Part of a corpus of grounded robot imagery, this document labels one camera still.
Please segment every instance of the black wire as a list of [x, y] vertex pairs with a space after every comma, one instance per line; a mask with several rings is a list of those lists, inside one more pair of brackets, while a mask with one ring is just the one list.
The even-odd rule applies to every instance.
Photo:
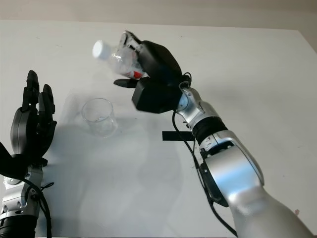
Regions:
[[54, 185], [54, 183], [50, 182], [50, 183], [46, 184], [45, 186], [41, 186], [41, 191], [43, 191], [45, 188], [52, 187], [53, 185]]
[[196, 170], [197, 170], [197, 174], [198, 174], [198, 177], [199, 177], [199, 180], [202, 184], [202, 187], [204, 189], [204, 192], [206, 194], [206, 197], [207, 197], [207, 201], [211, 207], [211, 210], [213, 212], [213, 214], [216, 216], [216, 218], [231, 232], [233, 233], [236, 237], [237, 236], [237, 232], [228, 224], [226, 223], [220, 216], [219, 214], [217, 213], [216, 209], [214, 208], [213, 206], [213, 200], [211, 199], [210, 197], [210, 194], [207, 190], [207, 187], [206, 187], [206, 184], [205, 182], [201, 179], [201, 174], [202, 174], [202, 171], [201, 171], [201, 168], [198, 164], [198, 161], [197, 161], [197, 158], [194, 154], [194, 149], [195, 149], [195, 141], [194, 141], [194, 149], [192, 150], [188, 144], [188, 142], [183, 138], [183, 136], [181, 135], [181, 133], [179, 132], [177, 126], [176, 126], [176, 123], [175, 123], [175, 115], [176, 115], [176, 111], [173, 112], [173, 116], [172, 116], [172, 123], [173, 123], [173, 126], [174, 126], [174, 129], [177, 131], [178, 135], [180, 138], [182, 138], [182, 140], [184, 141], [185, 145], [187, 146], [188, 150], [190, 151], [190, 153], [192, 154], [193, 156], [193, 159], [194, 159], [194, 163], [195, 163], [195, 167], [196, 167]]
[[41, 201], [43, 202], [44, 208], [42, 210], [43, 210], [43, 213], [44, 213], [45, 218], [46, 218], [47, 238], [52, 238], [51, 213], [50, 213], [48, 203], [46, 202], [46, 199], [45, 199], [43, 193], [41, 192], [41, 190], [34, 183], [30, 182], [29, 180], [23, 178], [23, 179], [21, 179], [21, 181], [25, 182], [30, 187], [32, 187], [36, 191], [36, 193], [39, 195], [39, 197], [40, 197], [40, 207], [41, 207]]

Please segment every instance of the wall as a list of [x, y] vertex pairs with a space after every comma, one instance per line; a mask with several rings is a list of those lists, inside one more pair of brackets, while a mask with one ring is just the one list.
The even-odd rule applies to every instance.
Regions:
[[317, 51], [315, 0], [0, 0], [0, 19], [292, 29]]

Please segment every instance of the metal arm segment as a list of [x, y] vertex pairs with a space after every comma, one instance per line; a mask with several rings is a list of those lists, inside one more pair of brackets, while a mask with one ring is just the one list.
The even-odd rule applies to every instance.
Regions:
[[209, 191], [217, 189], [232, 212], [239, 238], [313, 238], [286, 206], [263, 188], [262, 171], [236, 135], [193, 88], [182, 89], [178, 113], [200, 144]]

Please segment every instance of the plastic bottle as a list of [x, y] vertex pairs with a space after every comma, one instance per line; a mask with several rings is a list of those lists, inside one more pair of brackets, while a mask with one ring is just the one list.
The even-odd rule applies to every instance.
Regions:
[[93, 56], [96, 59], [107, 61], [110, 68], [118, 74], [129, 78], [141, 78], [143, 69], [137, 61], [137, 54], [129, 47], [111, 47], [102, 40], [95, 43]]

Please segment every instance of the red label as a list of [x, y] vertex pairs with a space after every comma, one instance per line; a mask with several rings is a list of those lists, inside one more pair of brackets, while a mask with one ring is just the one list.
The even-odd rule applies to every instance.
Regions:
[[142, 74], [140, 74], [139, 72], [134, 71], [134, 78], [141, 78]]

